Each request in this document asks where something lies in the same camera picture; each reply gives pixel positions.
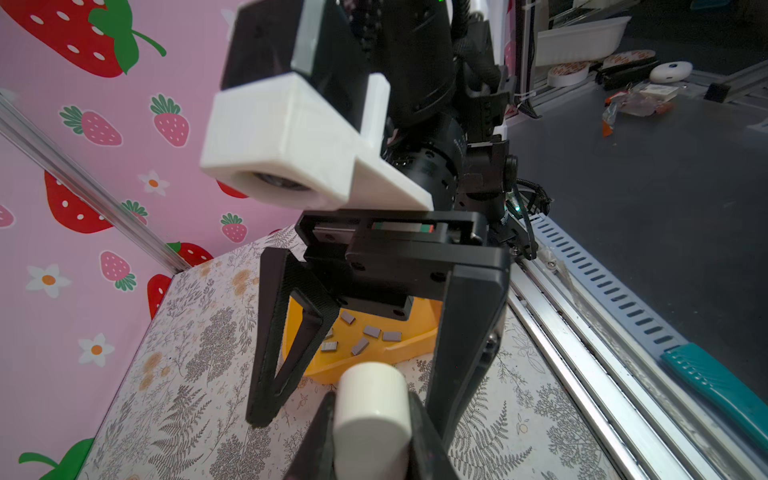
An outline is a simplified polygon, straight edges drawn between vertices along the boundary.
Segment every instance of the black table surface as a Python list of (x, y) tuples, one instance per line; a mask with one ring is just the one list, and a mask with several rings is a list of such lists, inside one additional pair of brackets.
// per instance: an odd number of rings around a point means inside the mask
[(595, 87), (510, 127), (551, 218), (768, 402), (768, 134), (756, 108), (678, 96), (603, 138)]

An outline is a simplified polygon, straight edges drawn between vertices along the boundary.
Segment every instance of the camera lens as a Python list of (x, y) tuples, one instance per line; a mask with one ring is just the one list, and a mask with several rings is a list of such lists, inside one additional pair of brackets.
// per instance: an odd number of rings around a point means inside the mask
[(259, 177), (261, 180), (267, 182), (268, 184), (274, 185), (275, 187), (284, 188), (286, 190), (293, 190), (295, 192), (304, 192), (309, 190), (309, 188), (304, 187), (302, 184), (295, 182), (293, 180), (288, 180), (287, 178), (282, 178), (276, 175), (269, 175), (269, 174), (254, 174), (254, 175)]

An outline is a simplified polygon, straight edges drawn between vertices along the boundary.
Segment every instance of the robotic arm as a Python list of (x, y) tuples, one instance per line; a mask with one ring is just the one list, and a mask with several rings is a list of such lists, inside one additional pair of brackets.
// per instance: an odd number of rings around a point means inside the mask
[[(410, 399), (411, 448), (420, 445), (411, 459), (421, 463), (409, 477), (452, 473), (435, 462), (447, 462), (442, 448), (498, 351), (513, 257), (535, 258), (527, 211), (548, 209), (535, 188), (523, 205), (517, 161), (493, 135), (510, 103), (504, 76), (469, 0), (453, 0), (452, 22), (443, 0), (240, 8), (201, 167), (253, 198), (304, 209), (296, 231), (307, 245), (304, 262), (286, 249), (262, 255), (249, 423), (270, 424), (342, 306), (408, 319), (413, 297), (441, 300), (426, 405)], [(276, 372), (290, 298), (303, 321)], [(323, 401), (287, 478), (331, 478), (312, 458), (333, 450), (333, 402)], [(315, 466), (301, 470), (300, 458)]]

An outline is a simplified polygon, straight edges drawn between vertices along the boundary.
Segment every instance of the fern pattern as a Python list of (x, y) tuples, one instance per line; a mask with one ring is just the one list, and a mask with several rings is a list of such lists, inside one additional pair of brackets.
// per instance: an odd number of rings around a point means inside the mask
[[(288, 227), (175, 276), (78, 480), (283, 477), (323, 396), (335, 386), (303, 379), (268, 427), (245, 422), (260, 255), (267, 247), (290, 248), (303, 258), (303, 245)], [(432, 355), (396, 367), (425, 401)], [(466, 480), (619, 478), (509, 312), (501, 350), (448, 454)]]

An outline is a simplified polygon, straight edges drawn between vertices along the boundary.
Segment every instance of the pink wall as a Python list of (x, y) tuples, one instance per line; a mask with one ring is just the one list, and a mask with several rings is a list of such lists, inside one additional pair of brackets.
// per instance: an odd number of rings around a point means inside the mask
[[(99, 35), (88, 21), (101, 23), (88, 15), (103, 9), (104, 0), (0, 0), (5, 10), (0, 12), (0, 88), (16, 95), (15, 106), (117, 199), (143, 206), (148, 226), (164, 241), (195, 243), (214, 256), (285, 227), (299, 214), (231, 197), (197, 166), (239, 3), (108, 0), (111, 10), (102, 10), (102, 16), (119, 23), (125, 17), (121, 8), (130, 4), (133, 23), (115, 33), (107, 22), (102, 28), (108, 34)], [(161, 56), (131, 28), (167, 54)], [(109, 34), (122, 37), (123, 44), (134, 39), (138, 58), (125, 48), (115, 50)], [(127, 74), (116, 51), (124, 65), (135, 61)], [(152, 97), (159, 102), (154, 111)], [(81, 119), (76, 111), (63, 110), (73, 105)], [(176, 111), (173, 105), (180, 107), (178, 114), (163, 113)], [(78, 122), (85, 125), (83, 134), (76, 133)], [(228, 213), (242, 218), (247, 228), (238, 242), (221, 230)]]
[[(147, 282), (170, 276), (113, 227), (63, 227), (46, 190), (44, 171), (0, 136), (0, 477), (19, 480), (51, 470), (19, 465), (23, 452), (60, 462), (96, 435), (150, 323)], [(127, 264), (133, 290), (104, 278), (104, 251)]]

